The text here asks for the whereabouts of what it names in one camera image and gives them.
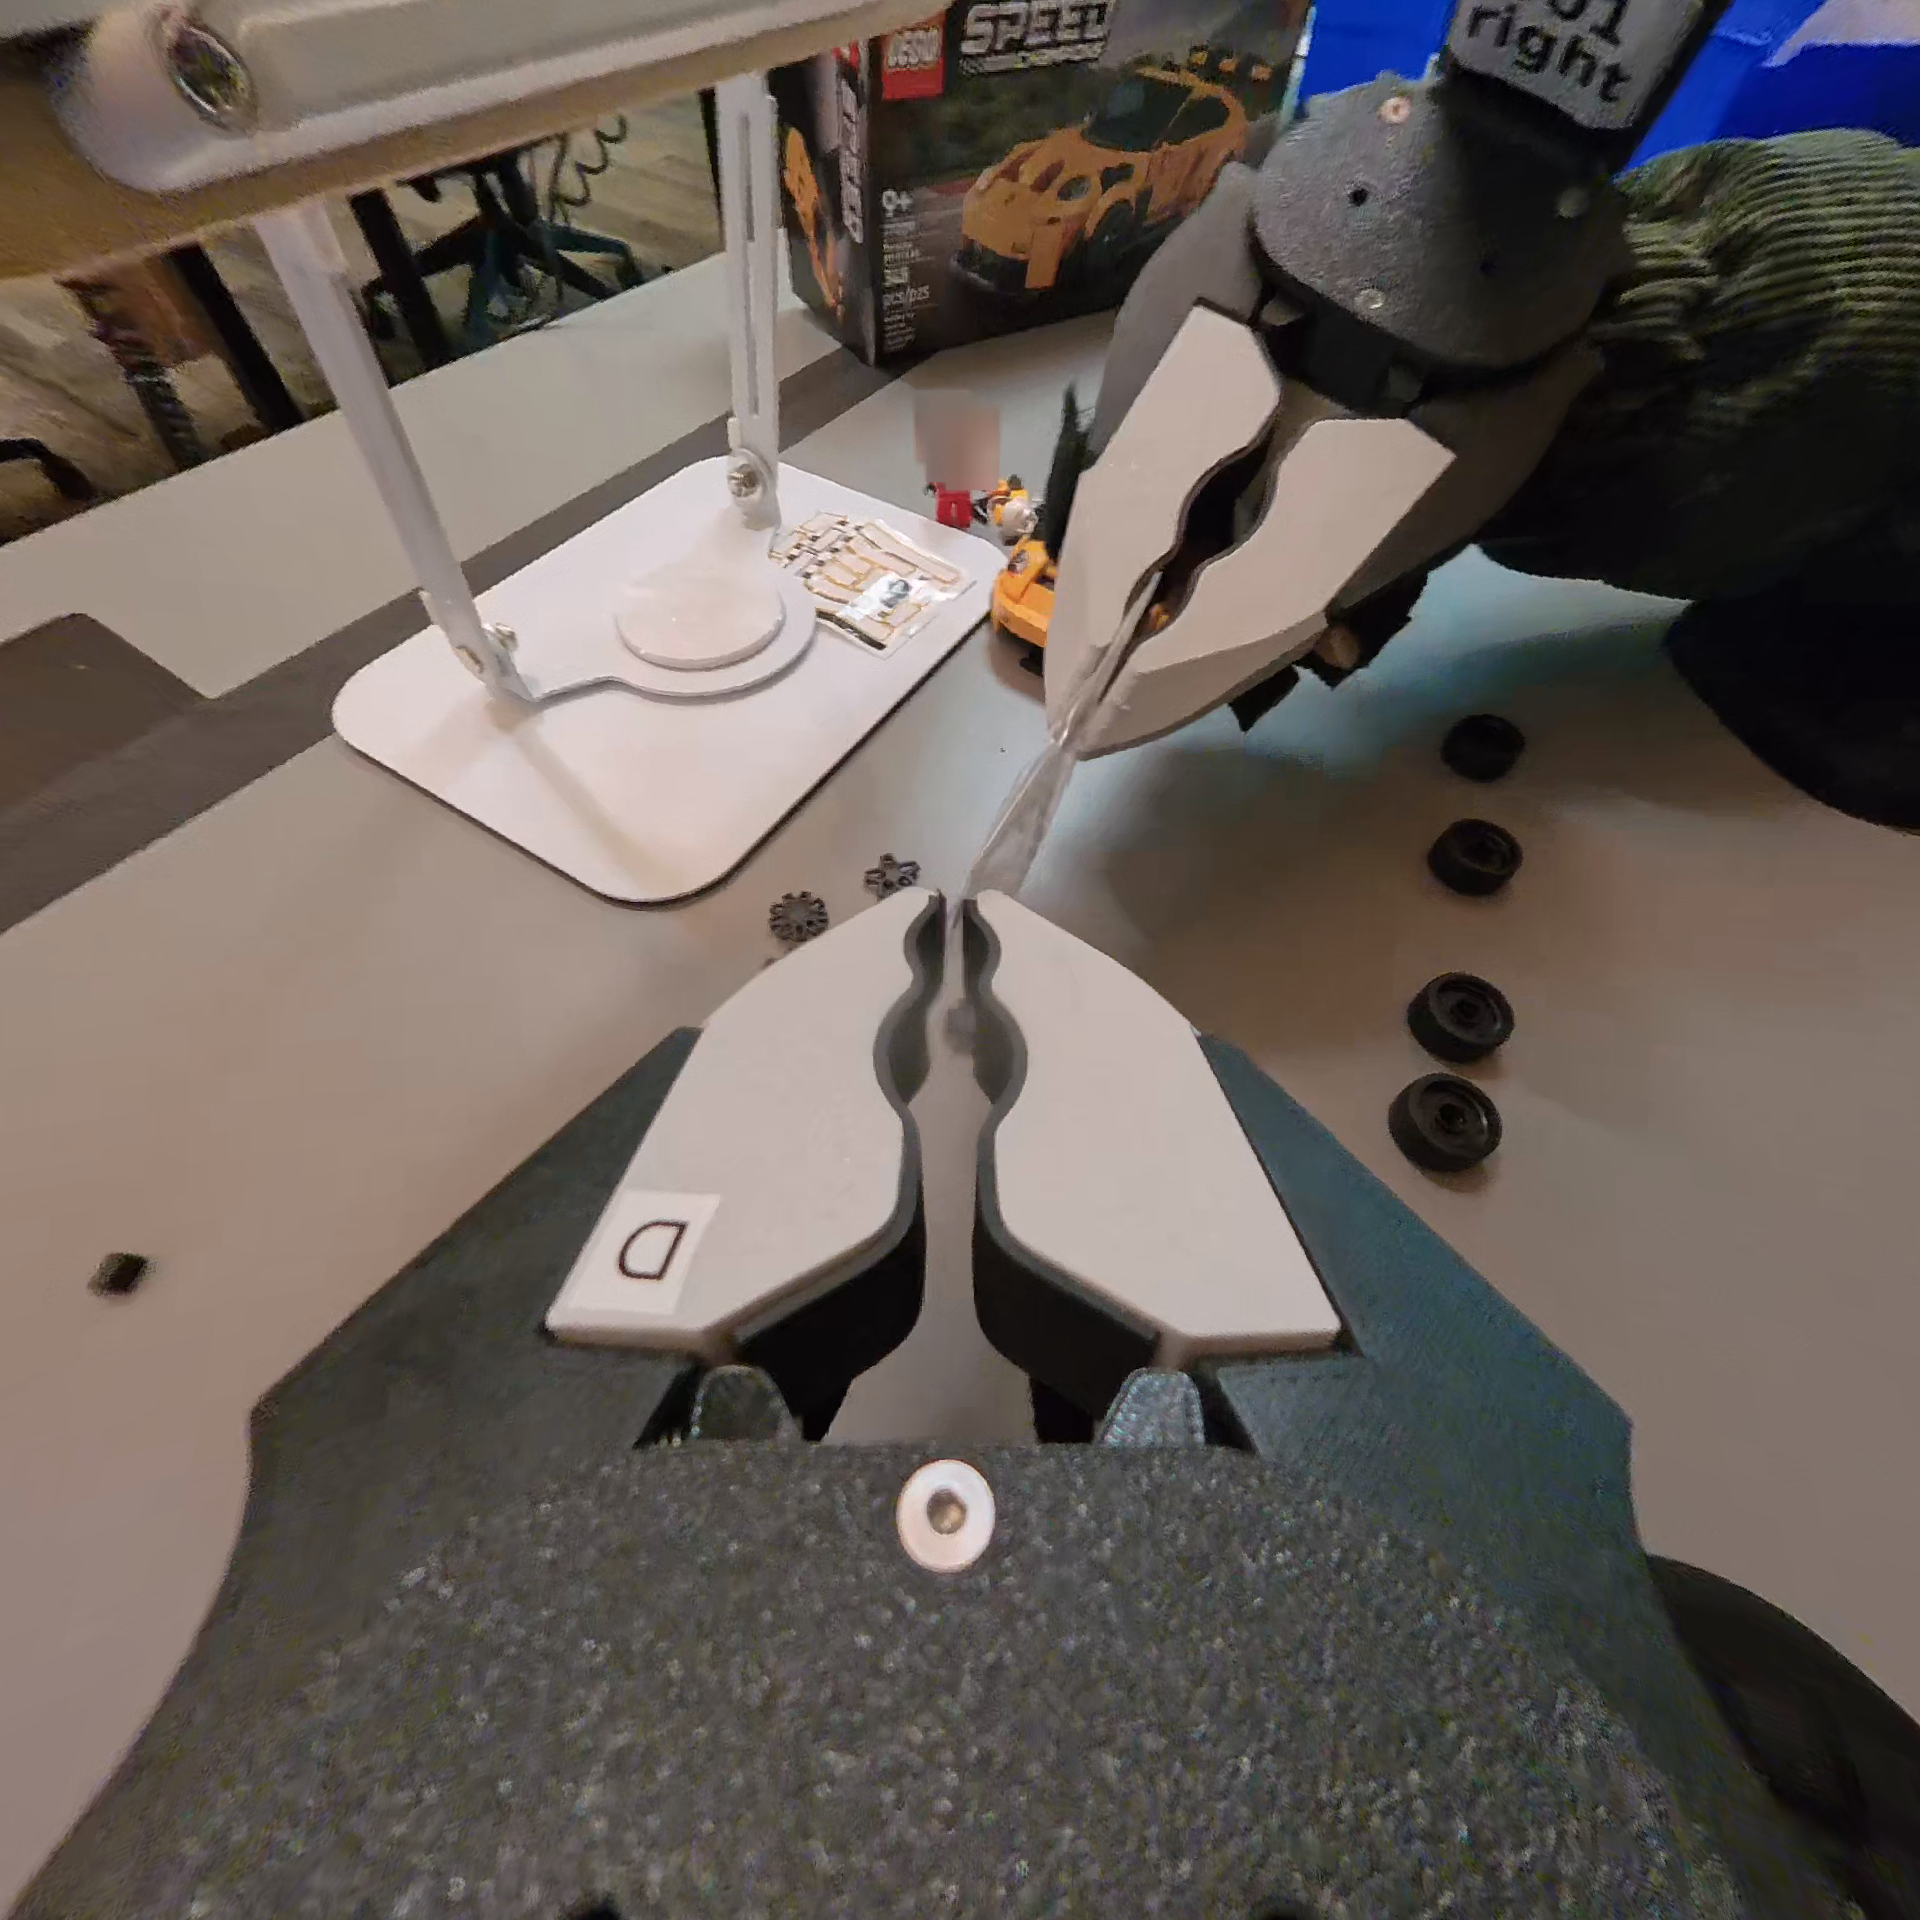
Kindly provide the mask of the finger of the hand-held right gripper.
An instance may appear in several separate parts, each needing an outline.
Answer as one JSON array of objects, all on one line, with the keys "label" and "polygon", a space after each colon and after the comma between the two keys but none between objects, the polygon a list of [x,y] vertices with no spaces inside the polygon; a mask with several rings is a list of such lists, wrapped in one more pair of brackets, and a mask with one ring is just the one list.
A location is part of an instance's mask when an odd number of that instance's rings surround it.
[{"label": "finger of the hand-held right gripper", "polygon": [[1228,698],[1232,665],[1178,662],[1173,629],[1141,645],[1132,634],[1192,497],[1263,438],[1277,409],[1280,376],[1256,333],[1192,305],[1076,481],[1046,626],[1046,735],[1156,737]]},{"label": "finger of the hand-held right gripper", "polygon": [[1280,460],[1252,530],[1202,562],[1101,694],[1101,752],[1184,728],[1304,653],[1342,586],[1452,468],[1405,418],[1325,418]]}]

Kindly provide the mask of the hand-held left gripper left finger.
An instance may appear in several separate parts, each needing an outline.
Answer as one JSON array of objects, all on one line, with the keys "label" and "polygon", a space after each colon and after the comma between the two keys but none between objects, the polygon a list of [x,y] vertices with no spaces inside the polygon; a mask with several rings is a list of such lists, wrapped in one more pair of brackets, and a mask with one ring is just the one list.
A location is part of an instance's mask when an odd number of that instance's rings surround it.
[{"label": "hand-held left gripper left finger", "polygon": [[927,1000],[943,897],[907,886],[699,1028],[543,1314],[568,1345],[760,1368],[820,1440],[924,1304]]}]

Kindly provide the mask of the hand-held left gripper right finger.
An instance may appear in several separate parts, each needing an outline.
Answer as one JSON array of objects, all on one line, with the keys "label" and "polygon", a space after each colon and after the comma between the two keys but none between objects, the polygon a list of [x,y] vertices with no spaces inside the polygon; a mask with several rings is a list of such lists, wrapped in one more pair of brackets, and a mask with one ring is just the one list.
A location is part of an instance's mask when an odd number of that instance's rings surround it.
[{"label": "hand-held left gripper right finger", "polygon": [[1342,1314],[1198,1028],[1018,897],[965,906],[975,1081],[973,1302],[1043,1438],[1139,1370],[1322,1354]]}]

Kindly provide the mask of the yellow lego car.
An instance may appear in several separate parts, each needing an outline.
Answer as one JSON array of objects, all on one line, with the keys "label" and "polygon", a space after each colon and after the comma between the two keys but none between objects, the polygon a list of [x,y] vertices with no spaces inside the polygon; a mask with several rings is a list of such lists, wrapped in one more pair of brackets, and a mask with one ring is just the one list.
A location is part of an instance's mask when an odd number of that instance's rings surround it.
[{"label": "yellow lego car", "polygon": [[1031,534],[1011,549],[991,586],[991,630],[1034,677],[1044,672],[1056,583],[1056,558]]}]

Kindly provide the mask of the black rim inserts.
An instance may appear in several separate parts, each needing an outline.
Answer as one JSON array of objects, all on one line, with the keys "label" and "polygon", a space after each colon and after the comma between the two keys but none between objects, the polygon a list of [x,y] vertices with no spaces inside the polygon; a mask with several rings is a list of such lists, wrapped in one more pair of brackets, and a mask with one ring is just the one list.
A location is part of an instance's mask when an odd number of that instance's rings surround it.
[{"label": "black rim inserts", "polygon": [[[920,884],[920,861],[912,855],[880,852],[856,878],[856,903],[875,904]],[[779,893],[765,910],[765,930],[775,946],[794,951],[824,937],[835,926],[835,904],[815,888]]]}]

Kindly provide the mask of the clear plastic parts bag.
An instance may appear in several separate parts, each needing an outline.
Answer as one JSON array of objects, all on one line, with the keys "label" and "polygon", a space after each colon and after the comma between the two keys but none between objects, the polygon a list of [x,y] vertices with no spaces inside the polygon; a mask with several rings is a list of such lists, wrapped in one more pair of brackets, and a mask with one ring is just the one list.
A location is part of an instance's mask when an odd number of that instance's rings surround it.
[{"label": "clear plastic parts bag", "polygon": [[1050,839],[1072,777],[1085,756],[1101,694],[1085,684],[1064,718],[1046,721],[1046,743],[1015,780],[998,817],[958,888],[954,912],[984,893],[1019,895]]}]

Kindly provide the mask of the lego sticker sheet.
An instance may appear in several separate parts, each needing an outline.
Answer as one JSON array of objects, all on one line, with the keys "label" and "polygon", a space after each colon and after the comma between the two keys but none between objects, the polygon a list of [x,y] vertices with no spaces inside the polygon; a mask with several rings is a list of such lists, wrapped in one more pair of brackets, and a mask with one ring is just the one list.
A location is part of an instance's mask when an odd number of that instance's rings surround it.
[{"label": "lego sticker sheet", "polygon": [[844,511],[775,530],[767,559],[802,583],[820,623],[874,655],[918,638],[972,584],[882,518]]}]

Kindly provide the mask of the lego set box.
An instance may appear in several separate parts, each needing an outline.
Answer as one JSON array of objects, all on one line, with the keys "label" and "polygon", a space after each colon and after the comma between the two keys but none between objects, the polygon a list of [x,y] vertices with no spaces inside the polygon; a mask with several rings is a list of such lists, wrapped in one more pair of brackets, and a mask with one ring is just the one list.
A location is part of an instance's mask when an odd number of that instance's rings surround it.
[{"label": "lego set box", "polygon": [[954,2],[770,79],[789,272],[869,365],[1110,311],[1275,133],[1308,2]]}]

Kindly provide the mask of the blue plastic container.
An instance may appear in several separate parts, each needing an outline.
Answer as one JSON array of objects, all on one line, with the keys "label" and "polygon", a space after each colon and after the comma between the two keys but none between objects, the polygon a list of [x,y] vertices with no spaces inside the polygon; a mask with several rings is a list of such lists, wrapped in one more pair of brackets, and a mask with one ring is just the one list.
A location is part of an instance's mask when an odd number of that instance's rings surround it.
[{"label": "blue plastic container", "polygon": [[[1442,48],[1453,12],[1442,2],[1314,5],[1301,105],[1386,70],[1416,79]],[[1882,133],[1916,148],[1916,2],[1727,5],[1634,161],[1717,137],[1834,128]]]}]

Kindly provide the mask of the white metal book stand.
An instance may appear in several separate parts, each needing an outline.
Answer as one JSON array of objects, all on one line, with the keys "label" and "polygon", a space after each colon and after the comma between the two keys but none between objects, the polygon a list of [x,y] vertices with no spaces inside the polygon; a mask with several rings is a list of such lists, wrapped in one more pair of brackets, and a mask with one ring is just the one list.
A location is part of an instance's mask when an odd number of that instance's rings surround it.
[{"label": "white metal book stand", "polygon": [[[782,468],[773,65],[912,5],[5,5],[5,276],[247,223],[411,569],[424,626],[362,666],[347,748],[620,904],[725,880],[988,612],[989,549]],[[715,84],[725,446],[475,593],[357,314],[325,199]],[[818,621],[773,532],[878,518],[972,584],[886,655]]]}]

